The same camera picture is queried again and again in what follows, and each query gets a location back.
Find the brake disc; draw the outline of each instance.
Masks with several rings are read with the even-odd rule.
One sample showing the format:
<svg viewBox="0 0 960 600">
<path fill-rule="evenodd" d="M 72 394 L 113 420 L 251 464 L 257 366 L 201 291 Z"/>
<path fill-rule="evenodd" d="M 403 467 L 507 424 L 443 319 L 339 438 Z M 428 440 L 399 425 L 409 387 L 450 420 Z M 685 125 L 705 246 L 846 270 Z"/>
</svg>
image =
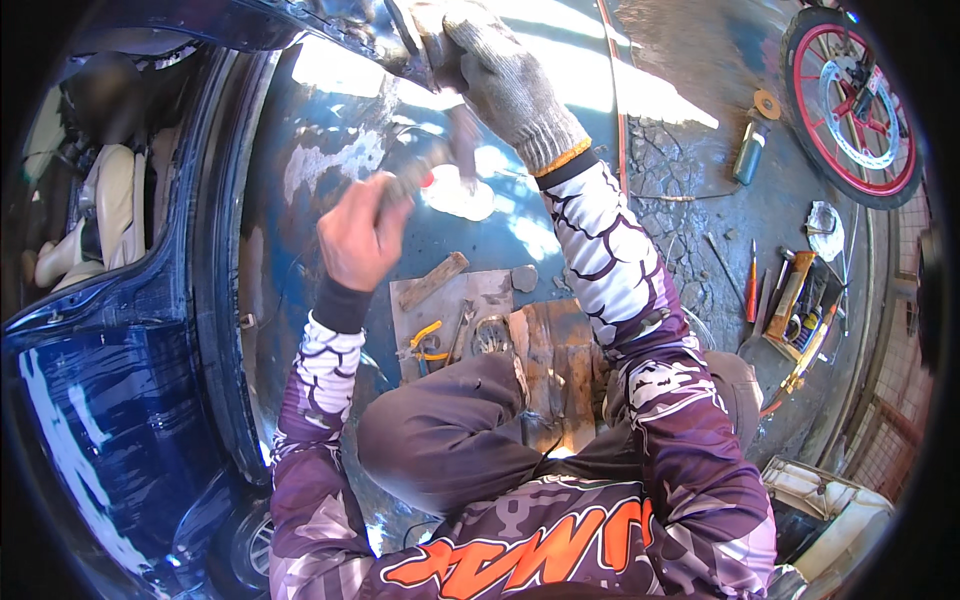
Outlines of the brake disc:
<svg viewBox="0 0 960 600">
<path fill-rule="evenodd" d="M 864 149 L 866 152 L 858 151 L 840 132 L 841 117 L 829 109 L 830 86 L 834 84 L 833 82 L 840 81 L 842 71 L 842 67 L 837 64 L 836 61 L 828 60 L 820 72 L 820 106 L 826 115 L 827 127 L 830 130 L 830 135 L 833 136 L 833 140 L 836 141 L 840 148 L 843 149 L 844 154 L 849 156 L 853 162 L 868 169 L 879 171 L 894 161 L 894 158 L 897 157 L 897 149 L 900 147 L 900 123 L 897 119 L 893 100 L 891 100 L 890 94 L 887 92 L 886 86 L 883 85 L 883 83 L 876 87 L 876 97 L 879 98 L 883 104 L 883 108 L 887 111 L 887 115 L 890 117 L 890 125 L 887 127 L 887 133 L 885 135 L 887 139 L 887 151 L 881 156 L 874 156 L 869 148 Z"/>
</svg>

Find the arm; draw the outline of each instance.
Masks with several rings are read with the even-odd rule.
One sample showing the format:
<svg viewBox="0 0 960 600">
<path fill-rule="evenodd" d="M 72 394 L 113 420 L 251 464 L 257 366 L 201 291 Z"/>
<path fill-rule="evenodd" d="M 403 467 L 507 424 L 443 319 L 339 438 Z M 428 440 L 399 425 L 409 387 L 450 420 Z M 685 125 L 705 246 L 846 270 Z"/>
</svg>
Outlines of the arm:
<svg viewBox="0 0 960 600">
<path fill-rule="evenodd" d="M 660 581 L 668 592 L 763 593 L 776 557 L 770 501 L 653 242 L 510 30 L 466 3 L 444 27 L 468 51 L 474 110 L 537 178 L 574 292 L 622 373 L 657 517 L 647 554 Z"/>
<path fill-rule="evenodd" d="M 762 592 L 777 555 L 770 500 L 743 459 L 653 242 L 605 163 L 542 193 L 574 291 L 622 373 L 660 526 L 647 552 L 661 582 L 687 593 L 714 582 L 730 595 Z M 694 586 L 691 573 L 706 581 Z"/>
<path fill-rule="evenodd" d="M 376 206 L 389 176 L 355 183 L 318 223 L 327 274 L 307 317 L 274 434 L 272 598 L 353 597 L 373 563 L 340 462 L 340 435 L 364 344 L 372 289 L 399 258 L 410 203 Z"/>
</svg>

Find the camouflage long-sleeve shirt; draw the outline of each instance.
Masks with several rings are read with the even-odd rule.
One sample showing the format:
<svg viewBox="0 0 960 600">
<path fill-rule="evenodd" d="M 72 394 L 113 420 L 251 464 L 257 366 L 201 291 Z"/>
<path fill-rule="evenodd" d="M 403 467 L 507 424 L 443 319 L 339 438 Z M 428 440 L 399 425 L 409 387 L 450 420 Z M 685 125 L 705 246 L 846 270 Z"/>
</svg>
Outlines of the camouflage long-sleeve shirt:
<svg viewBox="0 0 960 600">
<path fill-rule="evenodd" d="M 364 335 L 311 315 L 275 439 L 274 598 L 494 598 L 562 581 L 765 595 L 776 556 L 770 500 L 653 243 L 592 153 L 539 183 L 577 297 L 620 367 L 644 481 L 545 476 L 377 560 L 340 463 Z"/>
</svg>

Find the bare hand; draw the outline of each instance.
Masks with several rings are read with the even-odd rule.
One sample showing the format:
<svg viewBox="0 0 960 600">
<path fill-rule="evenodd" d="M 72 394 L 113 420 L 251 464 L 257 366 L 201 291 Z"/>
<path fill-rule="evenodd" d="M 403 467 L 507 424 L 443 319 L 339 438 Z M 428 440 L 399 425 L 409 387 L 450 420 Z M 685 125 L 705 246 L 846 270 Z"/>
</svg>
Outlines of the bare hand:
<svg viewBox="0 0 960 600">
<path fill-rule="evenodd" d="M 403 230 L 413 209 L 410 198 L 384 205 L 373 225 L 384 187 L 394 176 L 376 173 L 356 181 L 340 202 L 317 222 L 327 274 L 358 292 L 372 292 L 400 259 Z"/>
</svg>

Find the blue car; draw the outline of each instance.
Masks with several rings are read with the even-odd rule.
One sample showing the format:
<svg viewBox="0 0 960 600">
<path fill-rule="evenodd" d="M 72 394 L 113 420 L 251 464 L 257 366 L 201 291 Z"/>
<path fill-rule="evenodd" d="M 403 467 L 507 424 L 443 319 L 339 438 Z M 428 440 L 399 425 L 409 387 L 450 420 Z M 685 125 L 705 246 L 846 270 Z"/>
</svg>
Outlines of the blue car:
<svg viewBox="0 0 960 600">
<path fill-rule="evenodd" d="M 393 2 L 326 4 L 107 3 L 52 68 L 3 200 L 5 488 L 85 593 L 265 593 L 237 308 L 264 97 L 305 35 L 427 84 Z"/>
</svg>

